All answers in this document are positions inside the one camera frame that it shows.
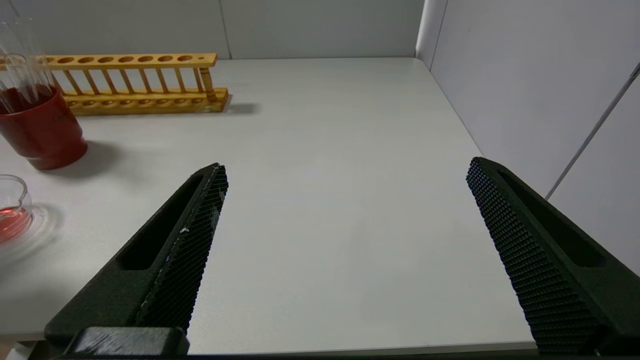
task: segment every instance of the pink liquid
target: pink liquid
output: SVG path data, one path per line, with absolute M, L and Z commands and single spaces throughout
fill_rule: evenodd
M 0 209 L 0 243 L 22 235 L 32 221 L 31 213 L 24 208 L 16 212 L 15 208 Z

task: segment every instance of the white tabletop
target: white tabletop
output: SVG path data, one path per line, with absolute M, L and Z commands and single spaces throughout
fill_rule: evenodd
M 221 114 L 79 119 L 49 173 L 0 140 L 50 231 L 0 264 L 0 340 L 44 325 L 187 177 L 229 190 L 190 353 L 532 348 L 465 175 L 479 151 L 415 59 L 231 60 Z

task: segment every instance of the wooden dowel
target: wooden dowel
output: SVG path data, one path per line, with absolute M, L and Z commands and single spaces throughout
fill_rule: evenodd
M 109 75 L 109 72 L 106 69 L 102 70 L 102 76 L 104 76 L 104 79 L 107 81 L 107 85 L 109 85 L 109 89 L 111 90 L 112 94 L 117 94 L 118 90 L 116 90 L 116 86 L 113 84 L 113 81 L 111 80 L 111 76 Z
M 211 74 L 208 67 L 200 68 L 200 75 L 202 76 L 202 82 L 204 83 L 205 92 L 207 93 L 207 100 L 209 102 L 215 102 L 216 92 L 213 90 L 213 83 L 211 82 Z
M 95 86 L 95 81 L 93 81 L 93 78 L 91 77 L 91 73 L 89 72 L 89 70 L 82 70 L 82 72 L 86 77 L 86 80 L 89 82 L 89 86 L 91 87 L 91 90 L 93 90 L 93 93 L 95 95 L 100 95 L 100 90 L 98 90 L 98 87 Z
M 180 72 L 180 68 L 176 67 L 174 68 L 175 70 L 175 77 L 178 79 L 178 85 L 180 85 L 180 92 L 187 92 L 187 90 L 184 88 L 184 82 L 182 81 L 182 73 Z
M 142 78 L 142 82 L 145 84 L 147 94 L 151 94 L 151 86 L 149 85 L 149 79 L 147 79 L 147 73 L 145 72 L 145 69 L 138 69 L 138 71 L 140 71 L 140 77 Z
M 133 86 L 131 86 L 131 82 L 129 81 L 129 77 L 127 76 L 127 72 L 124 69 L 120 69 L 120 75 L 124 80 L 124 84 L 127 85 L 127 90 L 130 94 L 133 94 Z
M 198 69 L 193 68 L 193 75 L 196 77 L 196 84 L 198 84 L 198 92 L 203 92 L 202 83 L 200 82 L 200 73 L 198 72 Z
M 67 80 L 69 80 L 69 83 L 71 83 L 71 86 L 74 87 L 74 90 L 76 91 L 76 95 L 82 95 L 82 90 L 80 90 L 80 86 L 78 86 L 78 83 L 76 83 L 76 79 L 74 79 L 73 76 L 71 76 L 71 73 L 69 72 L 69 70 L 62 70 L 62 72 L 65 73 L 65 76 L 67 77 Z
M 156 69 L 156 74 L 158 74 L 160 85 L 162 85 L 162 91 L 164 91 L 165 94 L 168 94 L 169 89 L 166 87 L 166 82 L 164 81 L 164 75 L 162 75 L 162 69 Z
M 53 84 L 56 85 L 56 88 L 58 88 L 58 90 L 60 90 L 60 94 L 62 96 L 66 95 L 64 89 L 62 89 L 62 86 L 60 86 L 60 83 L 58 82 L 58 79 L 56 79 L 56 76 L 53 74 L 53 72 L 51 72 L 51 77 L 53 78 Z

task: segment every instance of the small glass beaker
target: small glass beaker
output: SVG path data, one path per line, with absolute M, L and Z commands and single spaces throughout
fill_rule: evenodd
M 27 184 L 17 176 L 0 174 L 0 243 L 22 235 L 32 221 Z

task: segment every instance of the red cup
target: red cup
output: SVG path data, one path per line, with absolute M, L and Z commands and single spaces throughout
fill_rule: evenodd
M 39 170 L 67 166 L 86 153 L 82 129 L 60 91 L 35 107 L 18 113 L 0 114 L 0 133 L 13 150 Z M 5 93 L 19 108 L 15 88 Z

